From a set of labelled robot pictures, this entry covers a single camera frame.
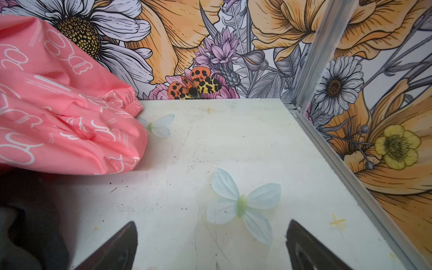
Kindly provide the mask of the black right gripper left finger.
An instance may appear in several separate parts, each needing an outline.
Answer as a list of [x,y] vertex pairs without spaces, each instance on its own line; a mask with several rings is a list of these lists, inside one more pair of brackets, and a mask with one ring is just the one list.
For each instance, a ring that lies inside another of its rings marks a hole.
[[75,269],[131,270],[137,247],[137,227],[130,221]]

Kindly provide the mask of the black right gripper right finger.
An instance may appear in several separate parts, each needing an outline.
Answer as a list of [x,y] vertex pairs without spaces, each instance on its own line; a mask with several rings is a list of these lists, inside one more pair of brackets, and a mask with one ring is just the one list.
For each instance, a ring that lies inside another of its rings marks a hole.
[[350,266],[292,219],[286,232],[286,247],[293,270],[350,270]]

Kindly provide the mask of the pink printed cloth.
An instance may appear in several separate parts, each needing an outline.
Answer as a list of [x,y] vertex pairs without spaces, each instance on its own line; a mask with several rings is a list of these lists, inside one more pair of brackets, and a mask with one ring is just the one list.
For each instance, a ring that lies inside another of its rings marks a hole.
[[132,171],[148,131],[134,89],[47,22],[1,16],[1,171]]

